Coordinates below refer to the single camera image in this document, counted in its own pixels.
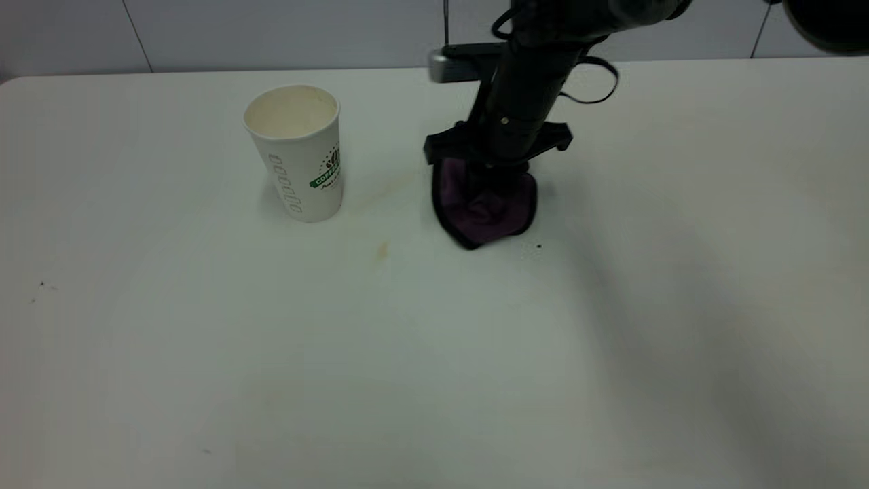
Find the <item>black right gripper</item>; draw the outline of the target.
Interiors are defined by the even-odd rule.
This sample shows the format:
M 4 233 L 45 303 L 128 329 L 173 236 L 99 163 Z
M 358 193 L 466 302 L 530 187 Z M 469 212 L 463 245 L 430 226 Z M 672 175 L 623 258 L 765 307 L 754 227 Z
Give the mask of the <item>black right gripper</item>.
M 454 158 L 480 164 L 475 167 L 480 180 L 533 179 L 528 161 L 550 149 L 565 151 L 573 139 L 567 125 L 549 123 L 547 116 L 590 47 L 503 41 L 433 50 L 428 59 L 432 81 L 480 86 L 466 120 L 426 137 L 426 161 L 435 165 Z

